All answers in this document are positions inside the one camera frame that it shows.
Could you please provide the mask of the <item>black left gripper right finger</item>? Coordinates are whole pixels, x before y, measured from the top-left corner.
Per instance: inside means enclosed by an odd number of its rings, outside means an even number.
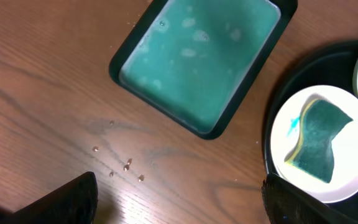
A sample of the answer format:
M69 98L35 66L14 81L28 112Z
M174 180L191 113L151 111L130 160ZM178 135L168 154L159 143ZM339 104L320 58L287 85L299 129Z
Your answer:
M277 174L268 174L262 184L262 199L270 223L358 224L330 208Z

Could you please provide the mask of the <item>green rectangular water tray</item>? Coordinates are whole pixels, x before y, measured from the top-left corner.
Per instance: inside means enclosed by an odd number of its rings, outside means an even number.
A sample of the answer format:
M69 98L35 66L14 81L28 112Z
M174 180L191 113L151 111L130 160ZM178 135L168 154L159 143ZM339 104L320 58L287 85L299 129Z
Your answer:
M297 7L297 0L152 1L109 75L199 138L216 139Z

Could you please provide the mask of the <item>black round tray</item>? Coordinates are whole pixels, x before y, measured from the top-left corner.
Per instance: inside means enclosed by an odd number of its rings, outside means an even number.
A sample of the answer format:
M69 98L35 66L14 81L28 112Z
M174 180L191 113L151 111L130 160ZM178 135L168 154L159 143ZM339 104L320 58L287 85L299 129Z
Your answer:
M273 120L282 105L296 92L315 85L331 85L352 95L353 72L358 59L358 40L347 40L321 47L305 56L287 72L270 95L262 133L262 153L266 173L277 174L271 152L270 134ZM358 193L329 206L358 221Z

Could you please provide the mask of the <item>white plate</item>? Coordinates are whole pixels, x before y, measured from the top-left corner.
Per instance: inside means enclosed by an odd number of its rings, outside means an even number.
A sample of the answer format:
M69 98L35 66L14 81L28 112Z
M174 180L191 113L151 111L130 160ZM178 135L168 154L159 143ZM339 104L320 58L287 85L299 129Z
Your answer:
M315 98L325 99L339 107L353 121L332 140L334 171L330 183L284 163L293 150L300 132L300 113ZM324 203L345 200L358 192L358 99L349 92L329 85L304 88L292 95L279 109L270 134L270 152L280 177Z

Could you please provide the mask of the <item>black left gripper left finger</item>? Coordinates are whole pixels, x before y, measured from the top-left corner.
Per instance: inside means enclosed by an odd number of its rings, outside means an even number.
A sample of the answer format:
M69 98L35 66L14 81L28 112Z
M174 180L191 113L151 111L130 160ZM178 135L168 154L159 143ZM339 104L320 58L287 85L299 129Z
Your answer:
M92 224L98 205L93 172L67 184L0 221L0 224Z

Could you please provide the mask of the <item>green yellow sponge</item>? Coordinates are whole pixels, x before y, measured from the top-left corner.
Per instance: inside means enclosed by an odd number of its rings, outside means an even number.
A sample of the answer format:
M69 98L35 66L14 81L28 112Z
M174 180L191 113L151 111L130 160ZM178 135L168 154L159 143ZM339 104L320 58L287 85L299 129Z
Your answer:
M331 102L315 98L304 105L296 146L284 163L328 184L334 171L332 140L353 119Z

